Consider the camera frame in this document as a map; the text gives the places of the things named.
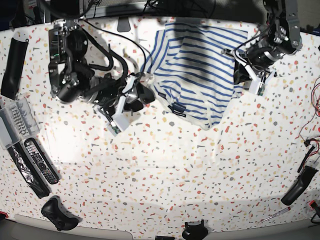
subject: black cable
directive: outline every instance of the black cable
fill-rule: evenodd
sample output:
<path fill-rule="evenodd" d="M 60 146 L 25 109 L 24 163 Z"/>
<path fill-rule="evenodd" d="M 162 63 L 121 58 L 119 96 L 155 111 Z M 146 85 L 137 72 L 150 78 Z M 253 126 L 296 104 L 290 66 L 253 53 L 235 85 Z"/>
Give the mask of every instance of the black cable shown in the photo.
<path fill-rule="evenodd" d="M 215 13 L 215 10 L 216 10 L 216 0 L 214 0 L 213 9 L 212 9 L 212 11 L 211 11 L 211 13 L 209 15 L 209 19 L 212 18 L 213 14 Z"/>
<path fill-rule="evenodd" d="M 301 169 L 303 168 L 303 166 L 305 165 L 305 163 L 306 163 L 309 155 L 312 153 L 312 151 L 313 151 L 315 148 L 316 148 L 315 146 L 312 146 L 312 147 L 309 149 L 309 151 L 306 153 L 306 155 L 304 156 L 304 159 L 302 160 L 302 162 L 301 162 L 301 164 L 300 164 L 300 166 L 299 166 L 299 168 L 298 168 L 298 171 L 297 171 L 298 173 L 300 173 L 300 171 L 301 171 Z"/>
<path fill-rule="evenodd" d="M 242 46 L 245 46 L 247 43 L 250 43 L 251 41 L 261 37 L 262 35 L 264 35 L 267 31 L 269 31 L 269 29 L 271 28 L 272 24 L 270 24 L 265 30 L 263 30 L 260 34 L 258 34 L 257 36 L 254 36 L 252 38 L 250 38 L 248 41 L 245 41 L 243 43 L 241 43 L 239 46 L 237 46 L 233 51 L 234 53 L 236 53 L 239 48 L 241 48 Z"/>
<path fill-rule="evenodd" d="M 96 17 L 96 11 L 97 11 L 97 7 L 100 5 L 100 3 L 102 2 L 102 0 L 98 0 L 94 5 L 94 14 L 93 14 L 93 18 Z"/>
<path fill-rule="evenodd" d="M 105 50 L 96 40 L 93 36 L 91 36 L 86 30 L 82 29 L 85 33 L 88 40 L 101 52 L 103 55 L 105 55 L 109 60 L 109 66 L 104 68 L 104 71 L 110 71 L 114 67 L 114 60 L 111 56 L 111 54 Z"/>
<path fill-rule="evenodd" d="M 195 1 L 192 2 L 191 8 L 193 8 L 195 5 Z"/>
<path fill-rule="evenodd" d="M 97 65 L 97 64 L 88 64 L 88 66 L 91 69 L 96 69 L 96 70 L 100 70 L 100 71 L 104 71 L 104 72 L 108 72 L 111 70 L 109 68 L 109 66 L 101 66 L 101 65 Z"/>
<path fill-rule="evenodd" d="M 304 137 L 302 137 L 302 135 L 301 135 L 301 132 L 302 132 L 302 130 L 305 128 L 305 126 L 307 126 L 309 123 L 311 123 L 311 121 L 315 118 L 315 116 L 317 115 L 318 117 L 319 117 L 319 114 L 318 114 L 318 112 L 319 112 L 319 106 L 317 106 L 317 105 L 315 105 L 314 104 L 314 99 L 313 99 L 313 96 L 314 96 L 314 91 L 317 89 L 317 87 L 320 85 L 320 83 L 318 83 L 317 85 L 316 85 L 316 83 L 317 83 L 317 81 L 320 79 L 320 77 L 318 77 L 316 80 L 315 80 L 315 82 L 314 82 L 314 85 L 313 85 L 313 89 L 312 89 L 312 91 L 311 91 L 311 103 L 312 103 L 312 106 L 314 107 L 314 109 L 315 109 L 315 111 L 314 111 L 314 114 L 313 114 L 313 116 L 312 116 L 312 118 L 306 123 L 306 124 L 304 124 L 303 125 L 303 127 L 300 129 L 300 132 L 299 132 L 299 136 L 300 136 L 300 138 L 302 138 L 302 140 L 305 142 L 305 139 L 304 139 Z"/>
<path fill-rule="evenodd" d="M 264 73 L 266 73 L 266 69 L 264 69 L 262 66 L 254 65 L 254 64 L 252 64 L 252 63 L 251 63 L 251 66 L 252 66 L 253 68 L 255 68 L 255 70 L 257 70 L 258 72 L 264 72 Z"/>
<path fill-rule="evenodd" d="M 35 24 L 43 24 L 43 21 L 41 19 L 41 14 L 40 14 L 40 8 L 38 6 L 35 6 L 33 8 L 33 14 L 34 14 Z"/>
<path fill-rule="evenodd" d="M 205 10 L 199 3 L 197 3 L 195 0 L 189 0 L 189 1 L 191 1 L 192 3 L 194 3 L 199 9 L 201 9 L 201 11 L 202 11 L 202 13 L 203 13 L 203 15 L 204 15 L 204 17 L 207 19 L 208 18 L 208 16 L 207 16 L 207 10 Z"/>
<path fill-rule="evenodd" d="M 314 221 L 315 217 L 317 216 L 317 213 L 315 213 L 312 218 L 311 218 L 311 223 L 312 224 L 320 224 L 320 221 Z"/>
<path fill-rule="evenodd" d="M 111 54 L 112 57 L 117 59 L 120 62 L 120 64 L 122 65 L 123 72 L 122 72 L 122 75 L 120 77 L 120 81 L 121 81 L 121 83 L 125 83 L 126 82 L 126 78 L 128 76 L 128 73 L 129 73 L 129 68 L 128 68 L 128 64 L 127 64 L 126 60 L 124 60 L 123 57 L 121 57 L 120 55 L 116 54 L 111 49 L 110 49 L 110 54 Z"/>
<path fill-rule="evenodd" d="M 78 14 L 78 15 L 68 15 L 64 12 L 60 12 L 56 9 L 54 9 L 53 7 L 51 7 L 46 0 L 39 0 L 41 5 L 44 6 L 47 10 L 50 11 L 50 13 L 55 16 L 56 18 L 59 19 L 79 19 L 81 17 L 83 17 L 84 15 L 87 14 L 87 12 L 89 12 L 89 10 L 91 9 L 91 7 L 97 2 L 97 0 L 90 0 L 88 7 L 83 11 L 83 13 Z"/>
<path fill-rule="evenodd" d="M 132 86 L 132 88 L 130 88 L 128 91 L 126 91 L 126 92 L 124 92 L 124 93 L 121 93 L 121 94 L 119 94 L 118 96 L 110 99 L 110 100 L 108 101 L 108 103 L 109 103 L 109 102 L 111 102 L 111 101 L 114 101 L 114 100 L 116 100 L 116 99 L 119 99 L 121 96 L 126 95 L 127 93 L 129 93 L 130 91 L 132 91 L 132 89 L 134 89 L 134 88 L 138 85 L 138 83 L 140 82 L 140 80 L 141 80 L 141 78 L 142 78 L 142 76 L 143 76 L 143 73 L 145 72 L 147 57 L 146 57 L 146 54 L 145 54 L 145 51 L 143 50 L 143 48 L 142 48 L 138 43 L 136 43 L 134 40 L 132 40 L 132 39 L 126 37 L 126 36 L 123 36 L 123 35 L 120 35 L 120 34 L 117 34 L 117 33 L 114 33 L 114 32 L 107 31 L 107 30 L 104 30 L 104 29 L 102 29 L 102 28 L 99 28 L 99 27 L 93 25 L 92 23 L 88 22 L 87 20 L 82 19 L 82 21 L 84 21 L 85 23 L 87 23 L 88 25 L 90 25 L 91 27 L 93 27 L 94 29 L 97 29 L 97 30 L 99 30 L 99 31 L 105 32 L 105 33 L 107 33 L 107 34 L 112 34 L 112 35 L 118 36 L 118 37 L 120 37 L 120 38 L 124 38 L 124 39 L 132 42 L 132 43 L 135 44 L 135 45 L 142 51 L 142 53 L 143 53 L 144 63 L 143 63 L 143 65 L 142 65 L 141 73 L 140 73 L 140 75 L 138 76 L 138 78 L 136 79 L 136 83 L 135 83 L 135 84 Z"/>
<path fill-rule="evenodd" d="M 262 82 L 263 82 L 263 83 L 266 82 L 266 75 L 267 75 L 267 72 L 264 71 L 264 72 L 263 72 L 263 75 L 262 75 Z"/>
<path fill-rule="evenodd" d="M 144 5 L 144 8 L 143 8 L 143 10 L 142 10 L 142 14 L 144 14 L 144 12 L 146 11 L 147 7 L 150 6 L 150 1 L 151 1 L 151 0 L 147 0 L 147 1 L 146 1 L 145 5 Z"/>

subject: striped shirt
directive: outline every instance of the striped shirt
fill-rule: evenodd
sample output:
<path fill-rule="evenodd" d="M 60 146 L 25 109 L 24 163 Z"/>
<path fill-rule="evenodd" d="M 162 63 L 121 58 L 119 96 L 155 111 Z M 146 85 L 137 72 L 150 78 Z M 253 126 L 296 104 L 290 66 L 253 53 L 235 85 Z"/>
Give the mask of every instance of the striped shirt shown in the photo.
<path fill-rule="evenodd" d="M 218 124 L 232 98 L 235 60 L 221 54 L 247 40 L 247 32 L 188 23 L 167 23 L 158 31 L 145 69 L 155 81 L 150 88 L 168 112 L 204 130 Z"/>

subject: red wire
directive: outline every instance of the red wire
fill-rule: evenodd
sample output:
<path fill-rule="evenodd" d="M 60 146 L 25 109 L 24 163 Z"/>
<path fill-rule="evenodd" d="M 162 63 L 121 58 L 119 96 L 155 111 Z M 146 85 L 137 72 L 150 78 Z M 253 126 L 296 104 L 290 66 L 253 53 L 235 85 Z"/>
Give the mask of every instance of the red wire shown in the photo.
<path fill-rule="evenodd" d="M 311 139 L 310 142 L 316 142 L 317 148 L 316 148 L 316 150 L 314 150 L 314 151 L 312 151 L 312 152 L 310 153 L 310 156 L 309 156 L 309 157 L 315 155 L 315 154 L 319 151 L 319 140 Z"/>
<path fill-rule="evenodd" d="M 313 89 L 312 89 L 312 91 L 311 91 L 311 103 L 312 103 L 312 105 L 313 105 L 313 107 L 314 107 L 314 109 L 315 109 L 314 114 L 313 114 L 312 118 L 311 118 L 305 125 L 303 125 L 303 127 L 301 128 L 301 130 L 300 130 L 300 132 L 299 132 L 299 136 L 302 138 L 302 140 L 303 140 L 304 142 L 305 142 L 305 139 L 301 136 L 302 130 L 305 128 L 305 126 L 307 126 L 307 125 L 314 119 L 315 115 L 317 115 L 318 117 L 320 117 L 320 104 L 319 104 L 319 102 L 320 102 L 320 96 L 317 97 L 317 95 L 316 95 L 316 90 L 317 90 L 317 88 L 320 87 L 320 83 L 317 84 L 317 81 L 318 81 L 319 79 L 320 79 L 320 77 L 318 77 L 318 78 L 315 80 L 314 85 L 313 85 Z"/>

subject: game controller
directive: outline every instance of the game controller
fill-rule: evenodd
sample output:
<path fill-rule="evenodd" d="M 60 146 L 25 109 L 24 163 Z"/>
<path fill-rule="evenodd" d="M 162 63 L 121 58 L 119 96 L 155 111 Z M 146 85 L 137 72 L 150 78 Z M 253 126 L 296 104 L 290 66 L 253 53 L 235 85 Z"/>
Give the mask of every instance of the game controller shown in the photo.
<path fill-rule="evenodd" d="M 208 235 L 208 229 L 205 227 L 205 221 L 201 220 L 198 225 L 189 225 L 184 223 L 185 230 L 182 232 L 182 237 L 186 240 L 202 240 Z"/>
<path fill-rule="evenodd" d="M 74 229 L 79 223 L 77 218 L 67 217 L 63 214 L 59 209 L 58 200 L 56 198 L 51 198 L 47 201 L 42 207 L 41 213 L 55 225 L 59 232 Z"/>

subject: terrazzo table surface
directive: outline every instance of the terrazzo table surface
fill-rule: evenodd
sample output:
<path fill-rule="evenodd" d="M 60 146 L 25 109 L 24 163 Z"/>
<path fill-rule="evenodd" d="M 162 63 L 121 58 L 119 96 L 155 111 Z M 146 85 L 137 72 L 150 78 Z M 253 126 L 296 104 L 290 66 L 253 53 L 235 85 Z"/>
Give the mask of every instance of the terrazzo table surface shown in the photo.
<path fill-rule="evenodd" d="M 131 31 L 122 33 L 144 46 L 154 46 L 157 30 L 166 22 L 235 28 L 253 36 L 257 26 L 243 22 L 202 19 L 130 19 Z M 92 21 L 117 32 L 117 18 Z M 143 55 L 131 42 L 84 28 L 100 44 L 111 44 L 124 56 L 131 72 Z M 319 196 L 317 173 L 288 213 L 259 223 L 285 208 L 280 199 L 292 185 L 307 152 L 301 127 L 313 116 L 312 87 L 320 74 L 320 37 L 301 33 L 303 48 L 285 56 L 274 67 L 280 77 L 268 86 L 266 97 L 245 92 L 233 99 L 220 124 L 204 131 L 164 111 L 158 101 L 128 114 L 130 127 L 113 137 L 93 106 L 79 100 L 63 105 L 50 96 L 48 30 L 37 25 L 0 32 L 0 82 L 7 63 L 10 40 L 29 38 L 19 96 L 24 95 L 40 127 L 38 142 L 62 179 L 50 185 L 49 197 L 38 199 L 27 186 L 9 154 L 0 150 L 0 210 L 11 219 L 20 214 L 47 220 L 41 208 L 58 195 L 79 226 L 130 232 L 134 238 L 181 238 L 185 222 L 207 220 L 212 232 L 235 231 L 308 218 L 308 201 Z M 90 45 L 89 62 L 103 64 L 102 54 Z M 121 69 L 115 63 L 114 75 Z M 9 102 L 2 97 L 1 105 Z M 315 118 L 304 137 L 319 134 Z"/>

